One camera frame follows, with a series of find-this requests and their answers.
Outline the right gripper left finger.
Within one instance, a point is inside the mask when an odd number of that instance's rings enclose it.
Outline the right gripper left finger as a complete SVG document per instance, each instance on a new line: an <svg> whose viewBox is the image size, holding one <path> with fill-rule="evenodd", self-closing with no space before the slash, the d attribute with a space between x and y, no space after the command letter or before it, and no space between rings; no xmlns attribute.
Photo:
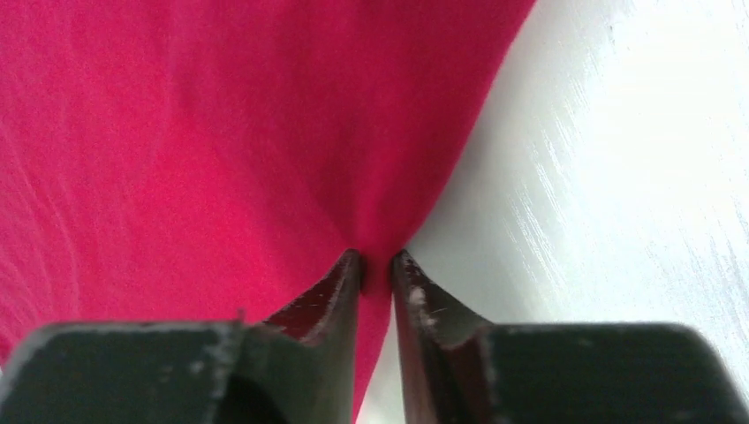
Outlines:
<svg viewBox="0 0 749 424"><path fill-rule="evenodd" d="M266 320L68 322L1 379L4 423L348 423L361 258Z"/></svg>

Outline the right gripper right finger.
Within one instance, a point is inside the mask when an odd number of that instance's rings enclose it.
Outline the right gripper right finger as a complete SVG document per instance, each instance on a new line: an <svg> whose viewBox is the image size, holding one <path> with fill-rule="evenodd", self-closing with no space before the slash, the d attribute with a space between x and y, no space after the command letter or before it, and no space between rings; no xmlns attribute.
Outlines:
<svg viewBox="0 0 749 424"><path fill-rule="evenodd" d="M391 263L409 423L745 423L722 362L670 323L498 324Z"/></svg>

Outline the red t shirt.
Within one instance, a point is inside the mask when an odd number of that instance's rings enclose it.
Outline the red t shirt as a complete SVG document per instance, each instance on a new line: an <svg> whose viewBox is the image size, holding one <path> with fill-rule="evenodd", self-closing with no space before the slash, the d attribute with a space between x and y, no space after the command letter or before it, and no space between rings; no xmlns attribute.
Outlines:
<svg viewBox="0 0 749 424"><path fill-rule="evenodd" d="M1 358L66 321L259 320L434 207L530 1L4 1Z"/></svg>

